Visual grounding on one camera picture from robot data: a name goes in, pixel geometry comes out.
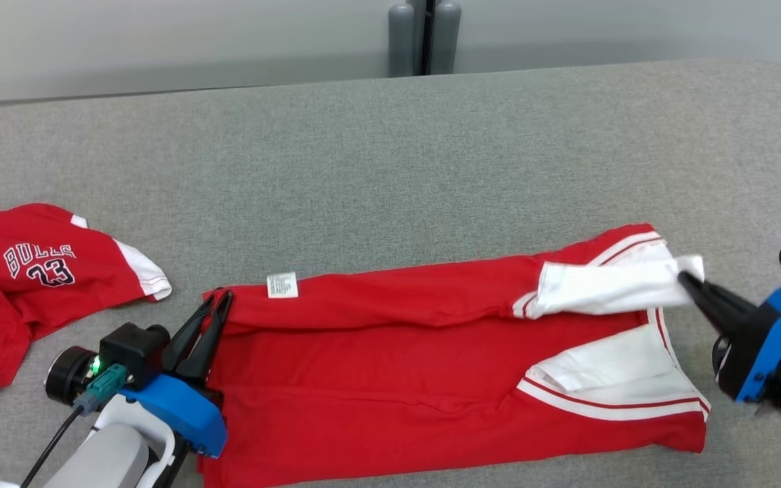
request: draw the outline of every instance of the gray wall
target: gray wall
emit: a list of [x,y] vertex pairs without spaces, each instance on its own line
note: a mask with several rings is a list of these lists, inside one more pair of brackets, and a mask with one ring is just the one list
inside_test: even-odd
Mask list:
[[[0,102],[384,77],[403,0],[0,0]],[[781,0],[456,0],[456,71],[781,62]]]
[[781,0],[453,0],[456,72],[743,56],[781,62]]

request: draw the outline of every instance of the gray tablecloth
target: gray tablecloth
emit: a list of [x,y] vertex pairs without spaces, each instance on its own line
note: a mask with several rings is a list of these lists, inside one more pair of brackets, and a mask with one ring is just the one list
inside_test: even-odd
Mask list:
[[[781,65],[661,62],[345,81],[0,108],[0,209],[46,201],[132,244],[173,295],[35,343],[0,391],[0,479],[68,408],[47,365],[124,321],[179,327],[217,285],[534,253],[653,222],[675,253],[761,300],[781,285]],[[781,486],[781,417],[713,384],[715,333],[667,311],[713,402],[703,454],[648,447],[316,486]],[[89,422],[69,430],[51,475]],[[187,461],[177,486],[201,485]]]

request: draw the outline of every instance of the tag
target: tag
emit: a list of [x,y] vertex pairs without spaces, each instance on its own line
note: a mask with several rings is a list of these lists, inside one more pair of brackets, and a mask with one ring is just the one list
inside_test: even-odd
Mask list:
[[267,276],[267,297],[297,298],[297,275],[294,271]]

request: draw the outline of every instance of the bulls jersey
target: bulls jersey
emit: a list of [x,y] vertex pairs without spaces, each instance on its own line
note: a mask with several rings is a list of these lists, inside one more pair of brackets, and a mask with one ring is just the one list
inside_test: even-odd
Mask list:
[[687,299],[649,225],[534,256],[330,274],[235,292],[210,386],[229,436],[210,488],[701,451],[706,399],[661,306]]
[[0,212],[0,388],[28,344],[109,306],[170,294],[140,251],[46,204]]

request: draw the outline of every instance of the gray cylinder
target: gray cylinder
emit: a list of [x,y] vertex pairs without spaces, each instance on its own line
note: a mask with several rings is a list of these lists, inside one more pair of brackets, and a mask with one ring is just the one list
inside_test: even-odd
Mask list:
[[398,3],[388,11],[388,77],[411,77],[415,69],[415,9]]
[[447,75],[454,71],[456,36],[460,31],[462,7],[457,3],[440,3],[433,12],[433,44],[430,52],[430,74]]

